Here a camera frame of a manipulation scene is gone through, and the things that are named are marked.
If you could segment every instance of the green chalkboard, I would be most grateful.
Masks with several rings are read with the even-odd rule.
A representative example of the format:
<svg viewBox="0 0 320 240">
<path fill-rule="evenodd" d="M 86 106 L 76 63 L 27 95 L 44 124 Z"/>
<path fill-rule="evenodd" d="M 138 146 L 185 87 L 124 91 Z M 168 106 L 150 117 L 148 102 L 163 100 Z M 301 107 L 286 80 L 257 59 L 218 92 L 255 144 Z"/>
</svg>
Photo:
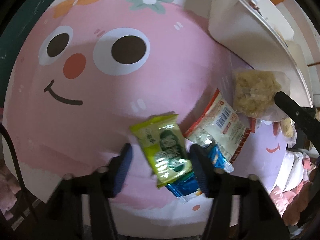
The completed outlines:
<svg viewBox="0 0 320 240">
<path fill-rule="evenodd" d="M 19 51 L 38 19 L 54 0 L 26 0 L 0 37 L 0 107 Z"/>
</svg>

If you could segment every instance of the black pupil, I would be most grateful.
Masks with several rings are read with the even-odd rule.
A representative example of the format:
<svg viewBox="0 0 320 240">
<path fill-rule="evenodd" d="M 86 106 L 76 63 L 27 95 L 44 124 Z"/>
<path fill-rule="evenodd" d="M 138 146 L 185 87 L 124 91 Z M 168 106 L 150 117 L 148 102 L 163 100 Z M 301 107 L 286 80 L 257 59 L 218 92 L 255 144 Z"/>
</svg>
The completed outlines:
<svg viewBox="0 0 320 240">
<path fill-rule="evenodd" d="M 137 36 L 124 36 L 116 40 L 111 49 L 112 57 L 121 64 L 138 62 L 146 53 L 146 44 Z"/>
<path fill-rule="evenodd" d="M 69 35 L 67 33 L 61 33 L 55 36 L 48 44 L 47 53 L 49 57 L 55 57 L 59 55 L 65 47 L 68 45 Z"/>
</svg>

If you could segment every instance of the table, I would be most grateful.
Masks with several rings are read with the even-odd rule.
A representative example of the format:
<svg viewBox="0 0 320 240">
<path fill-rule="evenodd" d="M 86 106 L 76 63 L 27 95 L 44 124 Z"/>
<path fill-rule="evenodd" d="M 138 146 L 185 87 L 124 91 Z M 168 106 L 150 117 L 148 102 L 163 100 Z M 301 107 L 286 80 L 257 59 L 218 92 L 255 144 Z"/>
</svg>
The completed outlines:
<svg viewBox="0 0 320 240">
<path fill-rule="evenodd" d="M 130 142 L 132 165 L 122 192 L 110 200 L 118 232 L 202 234 L 212 200 L 201 195 L 183 204 L 166 188 L 157 189 L 128 127 L 174 111 L 185 131 L 217 87 L 232 104 L 232 70 L 249 66 L 208 35 L 210 2 L 56 0 L 50 6 L 17 57 L 4 105 L 4 126 L 34 195 L 47 201 L 64 174 L 89 174 Z M 266 152 L 278 145 L 275 153 Z M 235 174 L 255 173 L 269 190 L 284 151 L 281 135 L 263 125 L 244 145 Z M 15 174 L 5 142 L 4 155 Z M 237 211 L 235 197 L 231 225 Z"/>
</svg>

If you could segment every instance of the white flower center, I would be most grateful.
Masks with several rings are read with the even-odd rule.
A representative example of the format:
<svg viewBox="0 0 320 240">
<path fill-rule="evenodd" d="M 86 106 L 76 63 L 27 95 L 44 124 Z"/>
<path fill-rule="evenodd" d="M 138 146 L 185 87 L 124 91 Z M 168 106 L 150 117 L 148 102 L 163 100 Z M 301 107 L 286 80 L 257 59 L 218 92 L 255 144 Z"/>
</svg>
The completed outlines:
<svg viewBox="0 0 320 240">
<path fill-rule="evenodd" d="M 157 0 L 142 0 L 142 2 L 145 4 L 155 4 Z"/>
</svg>

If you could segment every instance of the white pillow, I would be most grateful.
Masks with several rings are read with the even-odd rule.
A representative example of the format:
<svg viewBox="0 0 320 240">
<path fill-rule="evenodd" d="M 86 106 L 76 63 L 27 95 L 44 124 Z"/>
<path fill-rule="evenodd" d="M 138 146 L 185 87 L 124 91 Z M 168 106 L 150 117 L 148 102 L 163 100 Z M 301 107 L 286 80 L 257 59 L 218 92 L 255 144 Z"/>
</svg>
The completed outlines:
<svg viewBox="0 0 320 240">
<path fill-rule="evenodd" d="M 284 158 L 282 160 L 282 164 L 278 173 L 278 177 L 276 179 L 276 182 L 273 186 L 275 188 L 278 186 L 281 189 L 281 192 L 283 192 L 285 185 L 287 184 L 292 166 L 294 162 L 294 156 L 292 152 L 286 151 L 284 153 Z"/>
<path fill-rule="evenodd" d="M 294 163 L 289 174 L 287 184 L 285 185 L 284 192 L 297 187 L 303 179 L 303 155 L 300 152 L 293 153 Z"/>
</svg>

